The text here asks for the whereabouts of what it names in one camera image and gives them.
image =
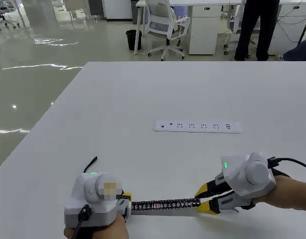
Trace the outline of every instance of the measuring tape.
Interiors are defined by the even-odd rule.
[[[197,198],[184,198],[159,201],[132,202],[132,212],[154,211],[154,210],[174,210],[185,208],[197,208],[201,202]]]

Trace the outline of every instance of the desk leg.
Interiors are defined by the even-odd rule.
[[[141,16],[143,13],[143,7],[138,8],[138,21],[137,21],[137,33],[135,36],[135,45],[134,45],[134,55],[138,53],[138,44],[139,44],[139,35],[140,35],[140,24],[141,24]]]
[[[142,21],[143,21],[143,33],[142,33],[142,35],[143,35],[143,37],[145,37],[145,14],[146,14],[146,11],[145,11],[146,9],[145,9],[145,7],[143,7],[143,18],[142,18]]]

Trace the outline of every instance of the white drawer cabinet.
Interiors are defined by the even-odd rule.
[[[297,46],[306,25],[306,4],[281,6],[268,53],[284,54]]]
[[[221,5],[190,6],[191,25],[187,34],[189,54],[215,53]]]

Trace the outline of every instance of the power strip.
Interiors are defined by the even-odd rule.
[[[154,124],[154,131],[241,133],[242,129],[239,123],[228,121],[157,120]]]

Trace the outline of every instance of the black trash can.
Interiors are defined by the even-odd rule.
[[[127,38],[128,38],[129,49],[131,51],[134,51],[135,38],[136,38],[137,31],[136,30],[128,30],[125,34],[127,35]],[[138,50],[141,49],[141,37],[142,37],[142,32],[140,31]]]

